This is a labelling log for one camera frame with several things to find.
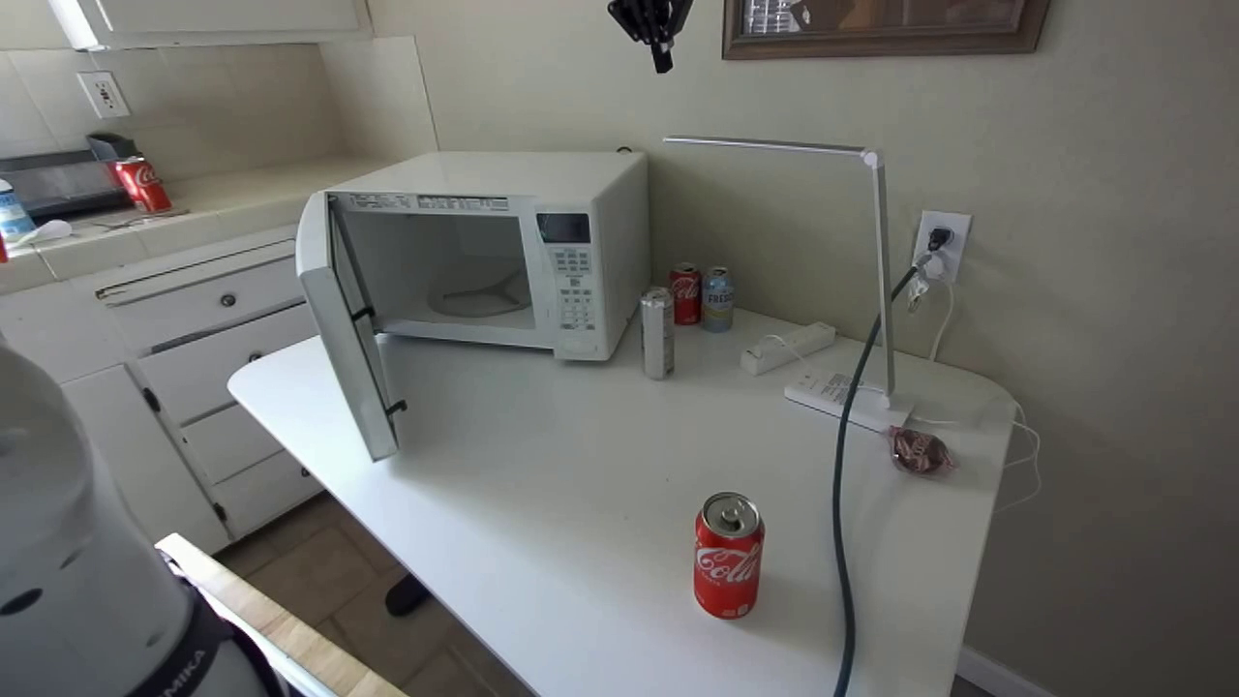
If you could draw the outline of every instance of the white table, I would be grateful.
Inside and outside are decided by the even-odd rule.
[[[678,375],[545,354],[392,348],[401,451],[367,460],[318,343],[232,375],[232,396],[536,695],[827,695],[841,598],[827,548],[837,421],[742,375],[778,322],[678,335]],[[842,343],[811,368],[853,368]],[[859,598],[856,695],[947,695],[1004,477],[1004,387],[902,356],[902,396],[954,464],[938,479],[847,439],[842,527]],[[762,598],[723,623],[689,594],[692,517],[745,491],[767,517]]]

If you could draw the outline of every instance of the red object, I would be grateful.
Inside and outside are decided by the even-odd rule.
[[[671,270],[671,299],[673,327],[701,327],[701,270],[692,264]]]
[[[740,620],[758,603],[767,527],[745,496],[718,491],[698,513],[692,594],[709,618]]]
[[[131,205],[144,215],[167,215],[168,198],[162,181],[153,179],[153,166],[148,159],[119,159],[113,163],[113,174],[119,179]]]

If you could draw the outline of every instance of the plastic container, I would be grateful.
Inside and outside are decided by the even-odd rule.
[[[21,202],[14,198],[11,181],[0,179],[0,236],[3,239],[17,239],[34,229],[34,223],[28,216]]]

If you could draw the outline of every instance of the cabinet drawer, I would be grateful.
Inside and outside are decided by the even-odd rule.
[[[312,317],[304,307],[232,327],[224,335],[137,356],[131,368],[137,384],[158,396],[168,421],[192,421],[208,410],[228,406],[228,375],[274,348],[312,339]]]
[[[208,419],[196,419],[183,425],[178,439],[199,485],[221,485],[239,470],[277,455],[277,443],[239,406],[224,406]]]
[[[113,286],[113,294],[101,290],[101,299],[113,307],[119,339],[136,354],[149,354],[168,343],[295,307],[301,299],[301,286],[295,276],[295,259],[277,256],[239,270],[189,268],[178,270],[178,281],[153,276],[144,282]]]
[[[232,538],[242,538],[270,518],[286,517],[301,499],[318,496],[318,479],[301,474],[288,455],[268,459],[232,479],[208,490],[208,496],[224,508],[224,527]]]

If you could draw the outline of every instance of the wall outlet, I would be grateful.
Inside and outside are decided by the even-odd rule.
[[[939,256],[939,276],[927,281],[927,286],[954,286],[961,264],[963,264],[963,250],[967,250],[967,234],[973,234],[973,216],[967,215],[944,215],[944,211],[920,211],[914,259],[927,256],[927,234],[933,229],[947,229],[953,239],[938,254]]]
[[[101,119],[123,119],[128,104],[113,73],[77,73],[77,86]]]

